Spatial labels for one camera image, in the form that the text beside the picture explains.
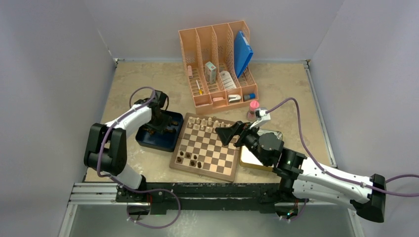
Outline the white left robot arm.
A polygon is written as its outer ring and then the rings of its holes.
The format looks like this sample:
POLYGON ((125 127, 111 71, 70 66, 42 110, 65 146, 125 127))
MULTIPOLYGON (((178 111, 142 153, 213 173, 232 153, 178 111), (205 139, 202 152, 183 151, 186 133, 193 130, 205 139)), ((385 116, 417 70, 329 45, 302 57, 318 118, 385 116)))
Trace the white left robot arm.
POLYGON ((105 124, 90 127, 84 165, 99 177, 109 177, 128 190, 135 202, 147 197, 146 178, 127 163, 127 138, 144 130, 150 135, 175 133, 178 123, 167 113, 169 98, 162 91, 152 89, 148 98, 129 102, 129 109, 105 124))

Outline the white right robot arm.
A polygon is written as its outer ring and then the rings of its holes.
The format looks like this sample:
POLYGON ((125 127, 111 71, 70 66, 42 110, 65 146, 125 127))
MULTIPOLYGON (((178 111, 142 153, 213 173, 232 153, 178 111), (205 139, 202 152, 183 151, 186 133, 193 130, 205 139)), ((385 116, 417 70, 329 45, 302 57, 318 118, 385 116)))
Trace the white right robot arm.
POLYGON ((386 189, 382 175, 361 176, 315 162, 311 157, 288 149, 276 134, 258 134, 257 128, 238 121, 231 127, 217 127, 216 134, 223 145, 233 142, 244 146, 263 165, 272 167, 281 178, 277 188, 280 199, 316 199, 343 205, 355 210, 366 220, 384 222, 386 189))

